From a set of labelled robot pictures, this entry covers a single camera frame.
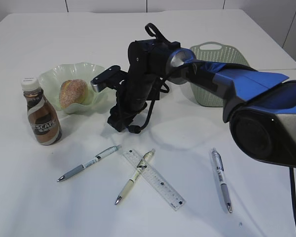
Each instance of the basket handle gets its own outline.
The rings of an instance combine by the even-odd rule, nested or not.
[[[202,46],[209,45],[209,44],[219,45],[219,46],[221,46],[221,48],[220,48],[220,49],[201,49],[201,48],[200,48],[200,47],[202,47]],[[201,44],[199,44],[199,45],[197,45],[197,46],[195,46],[195,47],[198,47],[198,48],[201,49],[201,50],[221,50],[223,46],[225,46],[225,45],[222,44],[222,43],[218,43],[218,42],[210,41],[210,42],[201,43]]]

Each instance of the wavy glass bowl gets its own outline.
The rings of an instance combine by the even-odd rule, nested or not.
[[[96,104],[99,93],[93,91],[90,81],[104,70],[104,67],[92,63],[62,64],[41,74],[38,81],[44,90],[44,95],[56,110],[62,110],[59,104],[59,92],[62,83],[74,79],[86,81],[88,84],[87,98],[81,104],[73,103],[63,109],[67,114],[82,113]]]

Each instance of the white pen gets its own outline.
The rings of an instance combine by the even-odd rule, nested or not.
[[[218,175],[218,181],[219,181],[219,184],[221,186],[223,200],[225,202],[225,205],[226,205],[229,213],[232,213],[231,200],[230,200],[229,191],[228,191],[227,184],[225,182],[225,176],[224,176],[224,172],[223,172],[222,157],[216,151],[215,148],[213,148],[211,150],[211,153],[212,153],[212,158],[214,160],[214,164],[215,164],[215,167],[216,167],[216,172],[217,172],[217,175]]]
[[[152,149],[150,152],[147,152],[143,158],[140,160],[140,162],[137,165],[137,169],[135,173],[132,175],[132,177],[127,181],[126,185],[124,186],[123,190],[119,193],[115,205],[119,204],[122,199],[126,197],[126,195],[129,193],[129,191],[132,189],[132,187],[135,185],[135,182],[137,181],[139,175],[141,172],[146,168],[146,161],[153,157],[155,152],[155,149]]]
[[[61,176],[57,182],[61,182],[61,181],[64,181],[64,180],[67,180],[69,179],[70,177],[80,173],[81,171],[85,170],[86,168],[88,168],[89,166],[93,165],[94,163],[102,160],[104,157],[107,157],[108,155],[116,152],[118,149],[121,148],[121,145],[118,145],[118,146],[113,146],[113,147],[110,147],[110,148],[107,148],[106,150],[102,151],[101,153],[97,154],[94,159],[84,163],[84,164],[81,164],[81,165],[78,165],[76,168],[68,171],[66,174],[64,174],[63,176]]]

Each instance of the coffee bottle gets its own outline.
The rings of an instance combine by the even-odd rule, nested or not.
[[[46,146],[57,142],[62,135],[58,117],[37,78],[24,78],[21,85],[28,103],[28,119],[37,141]]]

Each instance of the bread roll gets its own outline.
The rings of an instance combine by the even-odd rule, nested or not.
[[[60,88],[59,104],[65,109],[73,103],[81,104],[88,94],[88,85],[84,80],[75,79],[65,81]]]

